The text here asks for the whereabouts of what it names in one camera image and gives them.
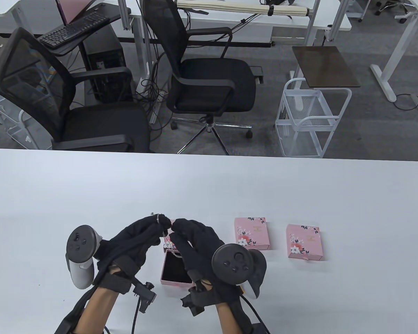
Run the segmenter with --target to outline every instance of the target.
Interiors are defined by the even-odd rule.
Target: monitor
[[[56,0],[64,24],[82,14],[95,0]]]

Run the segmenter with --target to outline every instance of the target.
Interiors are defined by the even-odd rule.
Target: floral pattern
[[[306,226],[306,225],[301,225],[301,228],[307,230],[307,229],[313,229],[315,234],[319,233],[319,228],[318,227],[314,227],[314,226]]]
[[[310,251],[305,250],[305,248],[303,247],[303,240],[302,239],[298,239],[297,237],[294,236],[294,234],[290,234],[290,241],[291,241],[291,247],[290,247],[290,252],[293,254],[309,254]]]
[[[238,244],[242,246],[253,246],[256,244],[255,241],[252,240],[251,232],[245,229],[242,229],[241,226],[237,228],[238,234]]]
[[[265,224],[265,218],[264,218],[264,217],[248,217],[248,219],[249,219],[250,221],[255,221],[256,219],[258,219],[258,220],[260,220],[260,222],[261,222],[262,224]]]

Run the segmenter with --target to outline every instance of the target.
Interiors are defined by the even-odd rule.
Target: pink screen
[[[57,0],[64,13],[66,24],[69,24],[91,0]]]

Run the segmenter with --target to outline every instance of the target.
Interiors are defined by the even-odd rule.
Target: chair armrest
[[[215,28],[203,28],[203,29],[189,29],[186,31],[187,36],[193,35],[229,35],[229,39],[226,41],[225,49],[223,50],[222,56],[225,57],[226,51],[232,40],[232,29],[230,27],[215,27]]]
[[[122,144],[124,151],[133,148],[133,141],[126,135],[113,135],[105,137],[86,138],[82,140],[69,140],[66,142],[53,142],[53,150],[57,151],[81,151],[85,148],[97,148],[99,146],[109,146]]]
[[[185,85],[185,86],[229,88],[219,110],[215,113],[215,116],[220,116],[223,112],[225,112],[228,106],[229,100],[231,99],[235,91],[235,83],[229,79],[184,79],[184,78],[179,78],[174,74],[172,75],[180,84]]]
[[[126,67],[114,67],[114,68],[103,69],[103,70],[75,72],[75,73],[71,73],[71,76],[73,80],[75,81],[75,83],[78,84],[86,80],[107,77],[113,74],[119,74],[121,76],[125,76],[127,80],[132,79],[131,71]]]

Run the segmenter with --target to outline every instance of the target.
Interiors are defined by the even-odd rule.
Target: office chair
[[[126,67],[69,73],[50,51],[19,27],[0,58],[0,95],[49,132],[53,150],[149,152],[150,129],[137,103],[70,109],[78,83],[110,75],[117,75],[130,87],[132,76]],[[123,89],[117,101],[127,91]]]
[[[214,117],[225,112],[244,112],[252,109],[255,101],[255,78],[249,65],[238,59],[224,58],[232,40],[229,27],[186,30],[178,9],[172,0],[148,0],[142,2],[142,15],[155,33],[169,59],[172,74],[169,78],[167,107],[173,113],[203,114],[199,121],[172,118],[174,121],[200,122],[204,126],[181,150],[182,153],[204,131],[212,132],[226,155],[217,127],[248,129],[252,127],[215,123]],[[195,58],[182,61],[192,35],[229,35],[220,58]]]
[[[405,0],[386,0],[384,2],[378,1],[376,3],[376,6],[379,7],[379,9],[375,12],[375,15],[379,16],[381,13],[390,8],[394,7],[401,7],[404,10],[404,15],[396,15],[395,19],[398,19],[400,23],[405,23],[407,21],[407,18],[411,16],[411,12],[408,11],[407,7],[415,8],[414,5],[411,3],[408,3]]]

